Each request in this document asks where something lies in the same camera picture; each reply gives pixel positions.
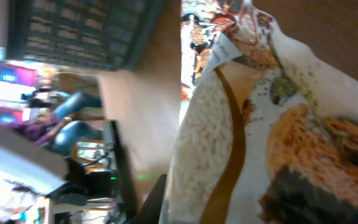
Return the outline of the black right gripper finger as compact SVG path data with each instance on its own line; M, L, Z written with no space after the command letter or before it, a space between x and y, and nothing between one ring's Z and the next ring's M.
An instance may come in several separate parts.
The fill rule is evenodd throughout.
M129 224L158 224L166 181L167 174L162 174L141 206L140 211L130 220Z

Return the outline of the beige seed pouch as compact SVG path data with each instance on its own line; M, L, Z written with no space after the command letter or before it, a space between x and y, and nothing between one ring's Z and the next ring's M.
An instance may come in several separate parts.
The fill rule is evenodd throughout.
M358 223L358 81L250 1L181 4L160 223Z

